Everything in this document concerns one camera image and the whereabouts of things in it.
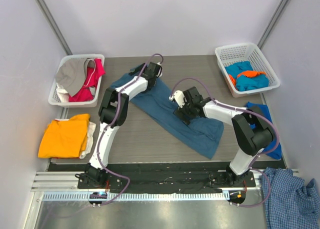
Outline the dark teal blue t-shirt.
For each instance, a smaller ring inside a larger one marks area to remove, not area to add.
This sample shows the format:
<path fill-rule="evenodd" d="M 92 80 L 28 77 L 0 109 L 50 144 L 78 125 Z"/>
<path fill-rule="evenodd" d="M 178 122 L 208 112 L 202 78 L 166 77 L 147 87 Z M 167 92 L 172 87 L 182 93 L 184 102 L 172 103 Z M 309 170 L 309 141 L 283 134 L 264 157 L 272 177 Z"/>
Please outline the dark teal blue t-shirt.
<path fill-rule="evenodd" d="M 158 79 L 150 91 L 139 93 L 130 102 L 182 143 L 212 159 L 223 135 L 224 124 L 216 119 L 196 117 L 186 125 L 174 115 L 177 106 L 169 100 L 170 94 L 170 88 Z"/>

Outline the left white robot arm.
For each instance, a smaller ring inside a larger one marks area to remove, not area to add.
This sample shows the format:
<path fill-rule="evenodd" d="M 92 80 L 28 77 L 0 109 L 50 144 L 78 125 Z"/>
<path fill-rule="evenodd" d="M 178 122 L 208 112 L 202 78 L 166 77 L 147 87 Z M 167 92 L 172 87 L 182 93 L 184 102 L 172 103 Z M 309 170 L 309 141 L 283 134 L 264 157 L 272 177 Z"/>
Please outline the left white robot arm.
<path fill-rule="evenodd" d="M 99 134 L 94 152 L 85 169 L 85 173 L 92 173 L 89 183 L 97 189 L 106 184 L 107 177 L 101 171 L 108 165 L 114 138 L 127 118 L 130 100 L 156 85 L 157 79 L 162 76 L 162 65 L 160 62 L 151 62 L 148 65 L 143 63 L 128 75 L 132 77 L 129 82 L 105 90 L 98 111 Z"/>

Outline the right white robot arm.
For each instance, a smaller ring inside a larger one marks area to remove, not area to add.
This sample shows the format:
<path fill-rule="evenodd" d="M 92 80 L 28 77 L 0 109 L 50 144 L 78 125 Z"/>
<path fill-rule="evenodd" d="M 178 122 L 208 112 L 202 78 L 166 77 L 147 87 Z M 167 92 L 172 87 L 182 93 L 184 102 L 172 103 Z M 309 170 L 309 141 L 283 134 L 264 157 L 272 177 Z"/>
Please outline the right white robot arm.
<path fill-rule="evenodd" d="M 225 179 L 230 186 L 236 187 L 242 183 L 244 175 L 252 168 L 263 149 L 279 140 L 272 122 L 256 106 L 237 107 L 210 97 L 203 98 L 196 87 L 185 91 L 176 90 L 169 100 L 177 104 L 174 114 L 187 125 L 190 119 L 201 117 L 233 126 L 239 149 L 226 169 Z"/>

